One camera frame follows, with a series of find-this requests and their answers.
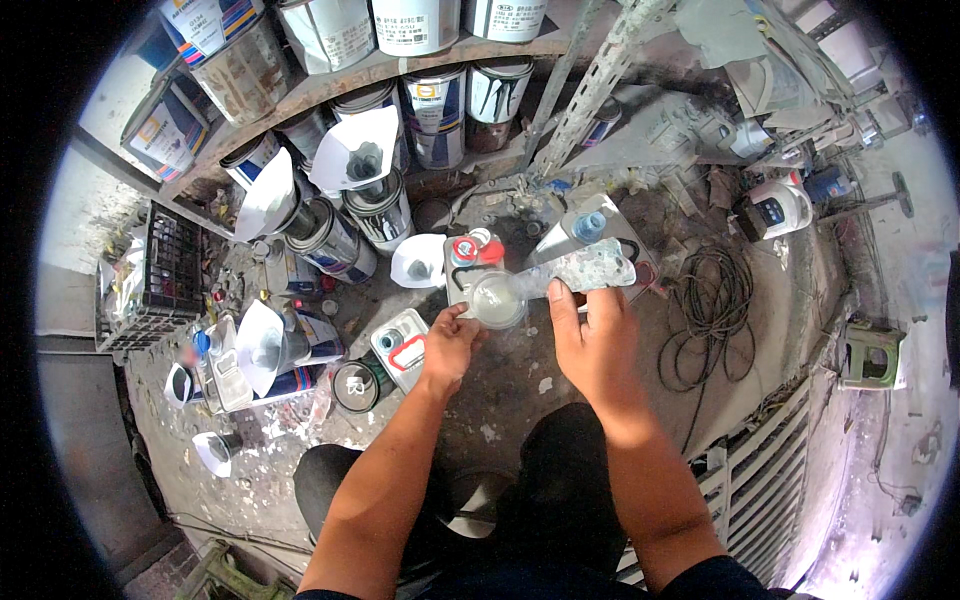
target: black plastic crate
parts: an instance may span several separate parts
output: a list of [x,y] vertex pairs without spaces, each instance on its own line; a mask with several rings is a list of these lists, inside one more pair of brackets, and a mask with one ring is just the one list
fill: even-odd
[[135,316],[116,331],[109,329],[101,315],[98,267],[94,290],[97,351],[147,349],[178,327],[197,320],[204,311],[200,237],[199,225],[151,203],[141,303]]

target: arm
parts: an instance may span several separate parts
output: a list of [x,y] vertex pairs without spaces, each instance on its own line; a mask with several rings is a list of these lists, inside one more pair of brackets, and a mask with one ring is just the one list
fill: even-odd
[[588,292],[584,324],[565,284],[552,281],[549,296],[557,362],[603,425],[617,517],[634,541],[647,587],[659,592],[696,563],[726,552],[693,474],[640,385],[638,323],[623,292]]
[[479,323],[456,319],[466,310],[464,302],[450,306],[430,328],[417,385],[333,496],[299,591],[331,589],[364,600],[394,597],[446,402],[460,389],[470,353],[480,345]]

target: leg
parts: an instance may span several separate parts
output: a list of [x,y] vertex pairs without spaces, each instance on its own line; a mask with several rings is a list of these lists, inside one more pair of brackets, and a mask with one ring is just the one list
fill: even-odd
[[589,404],[567,404],[540,420],[521,461],[516,485],[497,505],[497,554],[613,576],[627,536],[613,509],[603,428]]
[[[360,454],[360,450],[336,444],[322,444],[310,448],[300,457],[294,473],[294,495],[303,520],[314,538],[320,535],[324,526],[333,495]],[[400,565],[402,577],[407,577],[409,572],[419,570],[418,567],[442,557],[457,538],[457,535],[441,522],[441,517],[449,520],[453,510],[448,495],[437,483],[437,479],[431,473],[423,507],[403,551]]]

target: hand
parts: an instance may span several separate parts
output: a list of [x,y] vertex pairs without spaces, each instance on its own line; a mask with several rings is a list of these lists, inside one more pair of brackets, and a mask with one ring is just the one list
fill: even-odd
[[460,389],[460,382],[470,366],[471,354],[480,348],[488,335],[480,330],[480,322],[476,319],[457,319],[467,310],[466,302],[445,308],[426,335],[420,380],[438,386],[448,396]]
[[638,323],[619,288],[587,292],[587,322],[580,323],[570,288],[550,282],[550,319],[560,370],[587,401],[617,402],[636,393]]

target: metal shelf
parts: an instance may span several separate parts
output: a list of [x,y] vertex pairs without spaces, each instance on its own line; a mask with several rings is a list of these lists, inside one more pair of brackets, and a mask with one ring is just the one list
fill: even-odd
[[370,56],[342,71],[305,77],[280,101],[274,112],[256,123],[234,128],[225,120],[220,120],[218,129],[197,155],[193,166],[179,179],[164,183],[160,187],[159,196],[167,203],[172,202],[195,179],[220,169],[220,159],[244,142],[295,114],[358,87],[404,73],[456,62],[510,56],[556,56],[566,53],[570,45],[569,32],[558,28],[549,18],[544,18],[540,31],[540,36],[522,44],[491,41],[461,31],[460,39],[438,54],[398,58],[375,50]]

